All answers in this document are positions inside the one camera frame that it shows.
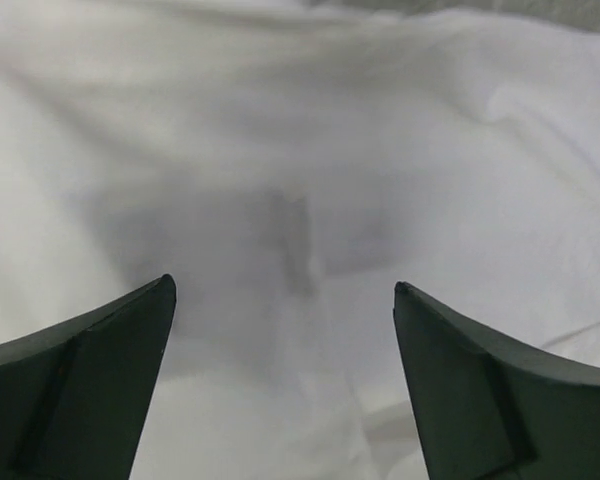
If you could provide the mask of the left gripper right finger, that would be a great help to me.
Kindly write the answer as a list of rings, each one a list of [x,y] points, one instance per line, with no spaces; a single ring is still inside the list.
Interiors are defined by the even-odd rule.
[[[600,368],[399,282],[393,318],[432,479],[600,479]]]

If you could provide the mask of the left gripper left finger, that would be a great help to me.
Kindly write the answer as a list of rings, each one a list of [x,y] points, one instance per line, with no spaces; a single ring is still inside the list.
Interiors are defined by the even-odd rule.
[[[0,344],[0,479],[127,479],[172,327],[164,275]]]

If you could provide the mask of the white t shirt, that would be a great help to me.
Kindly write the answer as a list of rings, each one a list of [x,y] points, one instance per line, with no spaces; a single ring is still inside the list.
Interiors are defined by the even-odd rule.
[[[423,478],[397,282],[600,367],[600,35],[0,1],[0,343],[166,273],[134,478]]]

